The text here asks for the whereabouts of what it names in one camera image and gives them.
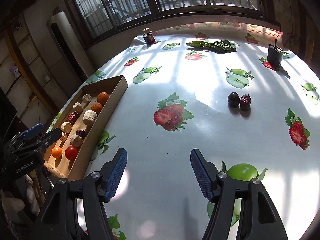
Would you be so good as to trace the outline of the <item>person's left hand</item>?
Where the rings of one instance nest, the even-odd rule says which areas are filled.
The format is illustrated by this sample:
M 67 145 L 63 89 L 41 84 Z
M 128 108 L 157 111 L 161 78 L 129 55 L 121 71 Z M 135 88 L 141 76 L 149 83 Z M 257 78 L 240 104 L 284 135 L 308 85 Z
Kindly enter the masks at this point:
M 18 225 L 31 227 L 40 212 L 34 182 L 25 175 L 1 189 L 1 205 L 9 220 Z

